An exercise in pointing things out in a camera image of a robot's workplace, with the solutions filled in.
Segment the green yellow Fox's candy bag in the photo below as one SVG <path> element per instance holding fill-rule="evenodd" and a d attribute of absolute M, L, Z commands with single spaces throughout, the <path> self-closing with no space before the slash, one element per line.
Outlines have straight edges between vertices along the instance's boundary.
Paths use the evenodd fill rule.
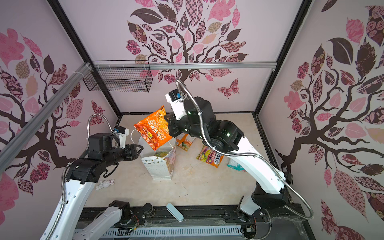
<path fill-rule="evenodd" d="M 156 152 L 154 156 L 158 157 L 158 158 L 164 158 L 164 157 L 166 157 L 168 155 L 168 153 L 169 152 L 167 152 L 167 151 Z"/>

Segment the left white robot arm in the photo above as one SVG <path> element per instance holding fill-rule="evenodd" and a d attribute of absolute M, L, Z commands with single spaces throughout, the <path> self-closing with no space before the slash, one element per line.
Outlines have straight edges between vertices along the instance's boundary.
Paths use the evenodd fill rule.
<path fill-rule="evenodd" d="M 136 160 L 143 146 L 127 145 L 126 134 L 113 131 L 88 138 L 88 147 L 62 174 L 62 197 L 41 238 L 43 240 L 98 240 L 108 229 L 121 221 L 130 221 L 130 204 L 113 201 L 109 207 L 84 230 L 75 233 L 83 208 L 101 177 L 111 175 L 107 168 L 119 162 Z"/>

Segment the white paper gift bag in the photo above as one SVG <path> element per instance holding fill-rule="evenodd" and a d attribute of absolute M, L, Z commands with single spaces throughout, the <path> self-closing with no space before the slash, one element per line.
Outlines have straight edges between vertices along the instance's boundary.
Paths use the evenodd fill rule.
<path fill-rule="evenodd" d="M 142 137 L 139 138 L 138 145 L 144 147 L 140 153 L 140 157 L 153 180 L 171 180 L 176 162 L 176 139 L 172 138 L 156 151 L 154 151 Z M 156 152 L 162 151 L 169 153 L 164 158 L 154 156 Z"/>

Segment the orange chestnut snack bag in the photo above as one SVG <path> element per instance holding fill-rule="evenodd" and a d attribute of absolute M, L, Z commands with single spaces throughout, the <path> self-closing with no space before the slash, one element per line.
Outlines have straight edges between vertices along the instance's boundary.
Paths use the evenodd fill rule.
<path fill-rule="evenodd" d="M 141 137 L 154 151 L 172 139 L 165 115 L 165 107 L 161 106 L 157 111 L 134 125 Z"/>

